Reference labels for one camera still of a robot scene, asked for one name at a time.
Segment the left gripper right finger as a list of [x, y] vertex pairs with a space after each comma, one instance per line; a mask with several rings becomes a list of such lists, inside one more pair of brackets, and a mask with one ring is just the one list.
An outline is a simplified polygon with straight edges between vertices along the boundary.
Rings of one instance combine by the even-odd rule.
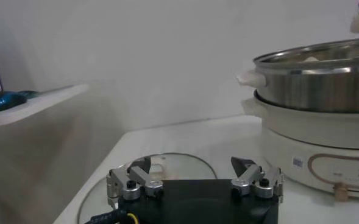
[[240, 197], [254, 194], [258, 198], [283, 199], [285, 176], [279, 167], [265, 171], [251, 159], [231, 157], [231, 164], [236, 178], [231, 180], [231, 187]]

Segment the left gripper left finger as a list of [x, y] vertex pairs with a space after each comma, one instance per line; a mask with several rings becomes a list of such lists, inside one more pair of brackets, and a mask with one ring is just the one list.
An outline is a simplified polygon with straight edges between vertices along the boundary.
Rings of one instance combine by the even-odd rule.
[[163, 181], [152, 178], [151, 157], [147, 156], [135, 160], [128, 168], [109, 170], [106, 175], [107, 201], [115, 208], [119, 199], [124, 201], [137, 201], [142, 197], [160, 198], [164, 192]]

